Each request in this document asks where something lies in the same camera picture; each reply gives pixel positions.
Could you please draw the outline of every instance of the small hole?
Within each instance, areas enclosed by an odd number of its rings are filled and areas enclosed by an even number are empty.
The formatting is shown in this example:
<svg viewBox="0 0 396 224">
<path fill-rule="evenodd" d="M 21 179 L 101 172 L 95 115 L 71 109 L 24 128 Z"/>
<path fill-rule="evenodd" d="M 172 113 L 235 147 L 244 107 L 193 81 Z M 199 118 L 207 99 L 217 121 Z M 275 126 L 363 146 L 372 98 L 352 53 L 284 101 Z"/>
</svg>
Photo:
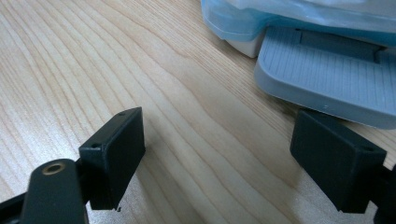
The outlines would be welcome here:
<svg viewBox="0 0 396 224">
<path fill-rule="evenodd" d="M 91 145 L 91 147 L 100 147 L 100 146 L 101 146 L 100 143 L 93 143 L 93 144 Z"/>
<path fill-rule="evenodd" d="M 43 175 L 55 175 L 64 169 L 63 162 L 55 162 L 43 169 Z"/>
<path fill-rule="evenodd" d="M 372 147 L 363 147 L 363 150 L 370 151 L 370 152 L 374 151 L 374 149 Z"/>
<path fill-rule="evenodd" d="M 49 171 L 49 172 L 57 172 L 57 171 L 60 170 L 61 168 L 62 168 L 61 165 L 56 164 L 56 165 L 53 165 L 53 166 L 49 167 L 49 168 L 48 168 L 48 171 Z"/>
</svg>

